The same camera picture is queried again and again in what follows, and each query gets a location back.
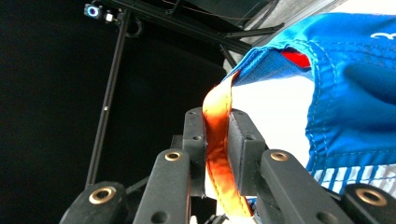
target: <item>striped fabric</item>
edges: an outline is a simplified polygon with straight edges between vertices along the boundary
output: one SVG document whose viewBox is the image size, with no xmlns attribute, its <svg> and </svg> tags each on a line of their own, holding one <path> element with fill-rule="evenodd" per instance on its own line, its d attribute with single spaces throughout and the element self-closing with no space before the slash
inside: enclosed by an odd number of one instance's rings
<svg viewBox="0 0 396 224">
<path fill-rule="evenodd" d="M 331 168 L 311 175 L 322 187 L 337 193 L 343 193 L 346 185 L 363 183 L 383 189 L 396 198 L 396 164 Z"/>
</svg>

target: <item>brass screw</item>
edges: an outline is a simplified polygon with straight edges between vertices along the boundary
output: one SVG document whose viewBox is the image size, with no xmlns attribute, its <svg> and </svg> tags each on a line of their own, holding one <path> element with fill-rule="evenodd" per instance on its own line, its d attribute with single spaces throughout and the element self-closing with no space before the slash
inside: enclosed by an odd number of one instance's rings
<svg viewBox="0 0 396 224">
<path fill-rule="evenodd" d="M 114 197 L 115 194 L 116 194 L 116 189 L 114 189 L 113 187 L 104 187 L 97 189 L 90 195 L 90 203 L 93 204 L 107 203 Z"/>
<path fill-rule="evenodd" d="M 283 152 L 273 152 L 271 153 L 271 158 L 276 161 L 286 161 L 289 159 L 288 155 Z"/>
<path fill-rule="evenodd" d="M 378 191 L 372 189 L 356 189 L 356 194 L 365 203 L 369 203 L 374 206 L 387 205 L 387 199 Z"/>
<path fill-rule="evenodd" d="M 182 155 L 179 152 L 169 152 L 165 155 L 167 161 L 178 161 L 181 157 Z"/>
</svg>

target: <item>black background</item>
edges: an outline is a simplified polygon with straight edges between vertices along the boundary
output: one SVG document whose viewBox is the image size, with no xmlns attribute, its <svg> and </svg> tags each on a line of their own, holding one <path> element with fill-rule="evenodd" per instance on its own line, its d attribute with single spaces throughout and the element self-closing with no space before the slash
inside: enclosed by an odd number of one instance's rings
<svg viewBox="0 0 396 224">
<path fill-rule="evenodd" d="M 0 223 L 57 223 L 84 190 L 118 30 L 85 3 L 0 3 Z M 149 23 L 128 39 L 98 181 L 149 175 L 222 62 L 216 46 Z"/>
</svg>

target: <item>blue and white cloth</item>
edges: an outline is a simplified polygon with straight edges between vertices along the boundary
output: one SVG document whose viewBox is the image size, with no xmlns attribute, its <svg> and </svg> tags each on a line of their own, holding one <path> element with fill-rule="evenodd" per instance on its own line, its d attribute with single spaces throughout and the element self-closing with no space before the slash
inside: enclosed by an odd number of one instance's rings
<svg viewBox="0 0 396 224">
<path fill-rule="evenodd" d="M 306 55 L 310 68 L 285 59 L 285 49 Z M 333 191 L 368 183 L 396 197 L 396 16 L 317 15 L 234 70 L 233 107 L 270 148 L 291 152 Z"/>
</svg>

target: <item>black plastic bracket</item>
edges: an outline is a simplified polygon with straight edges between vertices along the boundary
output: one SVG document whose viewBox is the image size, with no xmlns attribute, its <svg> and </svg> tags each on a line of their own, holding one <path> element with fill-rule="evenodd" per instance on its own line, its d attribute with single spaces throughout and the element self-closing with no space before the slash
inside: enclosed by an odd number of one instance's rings
<svg viewBox="0 0 396 224">
<path fill-rule="evenodd" d="M 343 223 L 352 220 L 289 152 L 262 153 L 261 174 L 285 223 Z"/>
<path fill-rule="evenodd" d="M 61 224 L 121 224 L 127 218 L 123 185 L 101 182 L 85 189 L 67 209 Z"/>
<path fill-rule="evenodd" d="M 268 146 L 247 113 L 233 109 L 228 130 L 228 158 L 239 193 L 255 196 L 256 161 Z"/>
<path fill-rule="evenodd" d="M 184 118 L 182 148 L 191 160 L 191 196 L 205 196 L 206 141 L 202 108 L 187 111 Z"/>
<path fill-rule="evenodd" d="M 154 163 L 134 223 L 181 224 L 189 218 L 190 156 L 180 149 L 168 149 Z"/>
<path fill-rule="evenodd" d="M 265 224 L 285 223 L 285 218 L 264 178 L 256 178 L 256 213 Z"/>
<path fill-rule="evenodd" d="M 396 223 L 396 200 L 384 190 L 370 185 L 346 186 L 341 207 L 356 223 Z"/>
</svg>

